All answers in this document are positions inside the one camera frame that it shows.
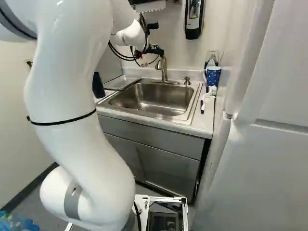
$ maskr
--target white refrigerator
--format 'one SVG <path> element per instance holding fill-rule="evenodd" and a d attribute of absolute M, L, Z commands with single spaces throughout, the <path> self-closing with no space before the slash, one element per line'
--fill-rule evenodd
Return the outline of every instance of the white refrigerator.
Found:
<path fill-rule="evenodd" d="M 306 231 L 308 1 L 235 2 L 192 230 Z"/>

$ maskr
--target gray band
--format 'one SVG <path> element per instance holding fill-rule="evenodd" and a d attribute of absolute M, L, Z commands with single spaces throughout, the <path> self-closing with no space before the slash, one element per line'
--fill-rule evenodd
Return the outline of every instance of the gray band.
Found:
<path fill-rule="evenodd" d="M 131 210 L 128 220 L 121 231 L 137 231 L 137 230 L 138 230 L 138 224 L 137 224 L 136 215 L 133 212 L 133 210 Z"/>
<path fill-rule="evenodd" d="M 64 211 L 69 218 L 80 220 L 78 214 L 78 203 L 81 192 L 82 188 L 74 182 L 71 182 L 66 190 L 64 198 Z"/>
<path fill-rule="evenodd" d="M 0 24 L 22 38 L 37 39 L 36 33 L 16 17 L 5 0 L 0 0 Z"/>

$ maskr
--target faucet handle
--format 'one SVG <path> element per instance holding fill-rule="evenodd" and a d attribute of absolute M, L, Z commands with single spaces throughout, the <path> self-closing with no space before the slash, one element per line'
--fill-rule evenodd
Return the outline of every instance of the faucet handle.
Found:
<path fill-rule="evenodd" d="M 189 76 L 184 76 L 183 80 L 185 80 L 184 85 L 191 85 L 191 78 Z"/>
<path fill-rule="evenodd" d="M 184 77 L 183 77 L 183 80 L 185 80 L 185 81 L 190 81 L 191 78 L 190 78 L 189 76 L 184 76 Z"/>

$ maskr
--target cabinet door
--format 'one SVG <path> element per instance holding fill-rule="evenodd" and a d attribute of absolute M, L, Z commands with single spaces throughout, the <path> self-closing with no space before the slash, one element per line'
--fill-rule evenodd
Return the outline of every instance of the cabinet door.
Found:
<path fill-rule="evenodd" d="M 199 161 L 142 144 L 137 150 L 146 182 L 192 199 Z"/>
<path fill-rule="evenodd" d="M 126 162 L 131 172 L 134 174 L 135 179 L 144 181 L 144 173 L 141 167 L 141 160 L 138 156 L 135 142 L 131 142 L 116 136 L 105 134 L 109 143 L 116 149 L 119 155 Z"/>

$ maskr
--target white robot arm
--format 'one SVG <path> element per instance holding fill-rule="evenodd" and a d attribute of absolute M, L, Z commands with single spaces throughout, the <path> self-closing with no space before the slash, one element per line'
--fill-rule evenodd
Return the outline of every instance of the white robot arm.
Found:
<path fill-rule="evenodd" d="M 101 130 L 91 84 L 111 34 L 143 49 L 138 15 L 127 0 L 1 0 L 0 9 L 1 40 L 38 38 L 25 103 L 60 165 L 42 184 L 43 205 L 87 230 L 128 229 L 134 177 Z"/>

